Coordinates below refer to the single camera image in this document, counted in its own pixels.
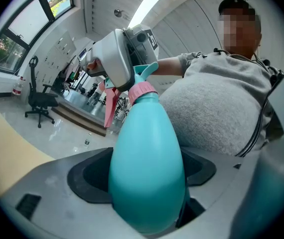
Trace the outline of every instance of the ceiling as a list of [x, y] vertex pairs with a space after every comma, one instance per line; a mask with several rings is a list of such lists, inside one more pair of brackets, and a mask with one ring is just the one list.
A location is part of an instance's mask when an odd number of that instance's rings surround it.
[[[213, 52], [221, 48], [217, 34], [218, 6], [222, 0], [160, 0], [143, 20], [152, 28], [159, 44], [159, 59], [193, 51]], [[127, 27], [142, 0], [84, 0], [88, 37], [99, 40], [115, 28]], [[262, 20], [262, 42], [258, 56], [284, 70], [284, 18], [270, 0], [249, 0]], [[114, 16], [120, 9], [122, 17]], [[179, 77], [150, 76], [162, 93]]]

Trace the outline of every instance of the hand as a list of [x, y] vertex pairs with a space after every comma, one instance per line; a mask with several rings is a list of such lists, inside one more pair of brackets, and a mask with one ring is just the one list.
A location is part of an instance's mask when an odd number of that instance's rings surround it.
[[92, 63], [87, 65], [87, 69], [94, 70], [97, 66], [101, 66], [101, 61], [99, 59], [95, 59]]

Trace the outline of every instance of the teal spray bottle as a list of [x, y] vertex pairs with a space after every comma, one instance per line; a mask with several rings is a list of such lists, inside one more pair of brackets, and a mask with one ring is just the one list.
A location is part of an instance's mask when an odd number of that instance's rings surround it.
[[[135, 84], [129, 89], [133, 107], [119, 133], [109, 171], [114, 209], [145, 235], [171, 226], [185, 195], [183, 161], [173, 126], [156, 90], [145, 81], [157, 68], [157, 62], [134, 67]], [[121, 93], [109, 78], [105, 87], [108, 127]]]

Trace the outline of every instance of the white bottle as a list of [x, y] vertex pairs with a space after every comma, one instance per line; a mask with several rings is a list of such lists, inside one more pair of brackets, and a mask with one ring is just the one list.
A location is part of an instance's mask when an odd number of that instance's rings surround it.
[[84, 142], [84, 145], [85, 145], [86, 148], [89, 147], [89, 143], [90, 143], [90, 141], [91, 141], [91, 137], [92, 137], [92, 134], [91, 134], [91, 133], [88, 133], [88, 134], [87, 134], [87, 138], [86, 138], [86, 140], [85, 140], [85, 142]]
[[22, 84], [23, 81], [25, 81], [25, 80], [21, 76], [13, 86], [12, 95], [14, 95], [14, 96], [20, 96], [21, 95], [21, 90], [23, 88], [23, 84]]

